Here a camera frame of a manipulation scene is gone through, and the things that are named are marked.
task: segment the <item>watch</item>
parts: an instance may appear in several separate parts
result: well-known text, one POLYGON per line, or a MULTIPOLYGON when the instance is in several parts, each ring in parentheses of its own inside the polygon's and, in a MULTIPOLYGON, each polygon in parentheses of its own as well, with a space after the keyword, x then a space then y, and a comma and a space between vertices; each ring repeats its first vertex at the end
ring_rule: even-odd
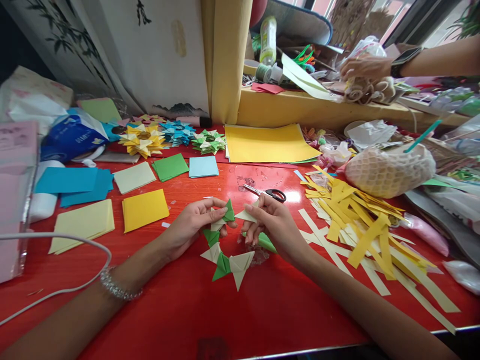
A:
POLYGON ((400 74, 403 66, 408 63, 410 60, 412 60, 414 57, 416 57, 418 54, 422 52, 424 48, 419 46, 419 47, 414 47, 411 48, 404 53, 402 53, 399 57, 397 57, 393 62, 391 63, 391 68, 390 68, 390 76, 392 78, 403 78, 402 74, 400 74))

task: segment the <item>scissors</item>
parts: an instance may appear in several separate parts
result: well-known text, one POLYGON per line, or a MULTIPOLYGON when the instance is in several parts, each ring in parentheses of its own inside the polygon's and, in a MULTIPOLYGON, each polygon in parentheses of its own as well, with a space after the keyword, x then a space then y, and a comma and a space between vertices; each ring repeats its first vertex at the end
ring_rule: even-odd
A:
POLYGON ((247 184, 243 184, 243 186, 251 192, 257 194, 258 196, 260 196, 261 194, 267 194, 268 196, 271 196, 272 198, 281 203, 284 203, 287 200, 286 195, 278 189, 268 189, 265 191, 261 191, 247 184))

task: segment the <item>hand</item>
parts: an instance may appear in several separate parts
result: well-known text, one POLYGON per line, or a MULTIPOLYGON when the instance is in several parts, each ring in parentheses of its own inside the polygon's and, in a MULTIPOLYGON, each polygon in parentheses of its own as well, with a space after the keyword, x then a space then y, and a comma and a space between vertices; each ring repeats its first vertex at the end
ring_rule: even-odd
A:
MULTIPOLYGON (((224 217, 227 212, 227 202, 216 197, 206 198, 187 205, 175 221, 167 228, 158 240, 169 261, 178 259, 190 245, 199 237, 199 230, 208 224, 224 217)), ((227 225, 235 229, 237 223, 228 221, 227 225)), ((224 226, 220 229, 220 236, 227 236, 224 226)))
POLYGON ((244 205, 246 211, 257 222, 245 221, 242 231, 246 231, 245 243, 258 244, 259 234, 265 232, 278 254, 291 264, 302 259, 310 246, 300 234, 288 208, 273 197, 260 195, 258 207, 244 205))
POLYGON ((381 79, 390 76, 394 59, 381 56, 365 56, 348 58, 340 68, 340 77, 346 81, 349 78, 381 79))

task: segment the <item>scissor handle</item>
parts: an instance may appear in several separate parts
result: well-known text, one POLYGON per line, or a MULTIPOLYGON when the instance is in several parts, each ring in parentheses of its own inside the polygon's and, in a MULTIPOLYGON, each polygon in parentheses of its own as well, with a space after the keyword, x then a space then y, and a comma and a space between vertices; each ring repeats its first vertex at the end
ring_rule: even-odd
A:
POLYGON ((287 196, 278 189, 268 189, 265 192, 278 202, 284 203, 287 200, 287 196))

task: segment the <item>yellow origami star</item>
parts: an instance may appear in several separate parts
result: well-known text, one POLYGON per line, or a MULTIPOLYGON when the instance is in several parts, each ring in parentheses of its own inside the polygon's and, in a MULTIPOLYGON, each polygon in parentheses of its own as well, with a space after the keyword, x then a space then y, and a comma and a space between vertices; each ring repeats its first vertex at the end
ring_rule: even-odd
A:
POLYGON ((152 154, 162 153, 160 150, 164 148, 162 143, 165 141, 163 134, 158 130, 157 125, 127 126, 125 134, 120 135, 122 139, 118 143, 125 145, 130 155, 139 153, 146 159, 152 154))

